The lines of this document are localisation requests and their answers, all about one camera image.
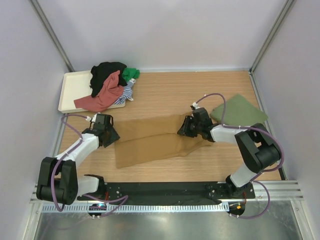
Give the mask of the tan brown tank top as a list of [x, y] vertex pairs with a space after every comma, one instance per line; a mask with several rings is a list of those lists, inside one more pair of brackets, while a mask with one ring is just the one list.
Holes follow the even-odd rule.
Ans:
[[178, 130], [189, 112], [142, 119], [117, 121], [120, 136], [114, 144], [115, 165], [118, 169], [189, 153], [212, 143], [202, 139], [180, 136]]

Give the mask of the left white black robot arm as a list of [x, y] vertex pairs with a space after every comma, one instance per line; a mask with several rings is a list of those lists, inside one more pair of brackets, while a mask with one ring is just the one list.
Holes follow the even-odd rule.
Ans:
[[40, 165], [36, 197], [52, 202], [61, 212], [62, 206], [71, 205], [78, 197], [89, 194], [101, 200], [107, 193], [102, 176], [86, 174], [78, 177], [77, 168], [94, 151], [107, 148], [120, 139], [114, 128], [114, 118], [96, 113], [93, 117], [78, 115], [89, 122], [89, 127], [78, 131], [61, 118], [61, 122], [73, 130], [78, 139], [69, 148], [54, 157], [45, 157]]

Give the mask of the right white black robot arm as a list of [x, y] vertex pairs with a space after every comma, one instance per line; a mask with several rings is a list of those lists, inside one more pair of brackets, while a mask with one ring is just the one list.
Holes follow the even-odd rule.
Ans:
[[184, 118], [177, 134], [190, 138], [200, 135], [212, 143], [222, 142], [238, 146], [243, 164], [225, 179], [225, 192], [231, 198], [242, 196], [252, 180], [283, 158], [280, 144], [261, 123], [253, 126], [213, 123], [203, 107], [194, 109], [192, 115]]

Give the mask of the olive green printed tank top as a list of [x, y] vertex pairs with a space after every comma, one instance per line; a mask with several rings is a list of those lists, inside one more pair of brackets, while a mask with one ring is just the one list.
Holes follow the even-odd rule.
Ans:
[[268, 116], [246, 98], [236, 94], [226, 101], [223, 123], [229, 126], [253, 126], [264, 124]]

